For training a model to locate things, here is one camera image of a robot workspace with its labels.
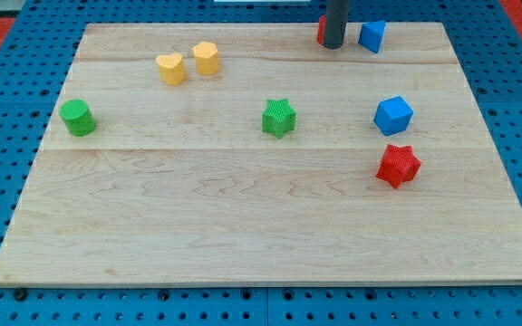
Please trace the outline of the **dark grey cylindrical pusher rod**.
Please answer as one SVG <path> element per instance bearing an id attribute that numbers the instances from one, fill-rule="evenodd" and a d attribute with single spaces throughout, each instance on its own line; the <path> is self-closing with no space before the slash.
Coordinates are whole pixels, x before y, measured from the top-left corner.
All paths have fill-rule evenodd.
<path id="1" fill-rule="evenodd" d="M 327 0 L 324 22 L 323 46 L 338 49 L 343 45 L 350 0 Z"/>

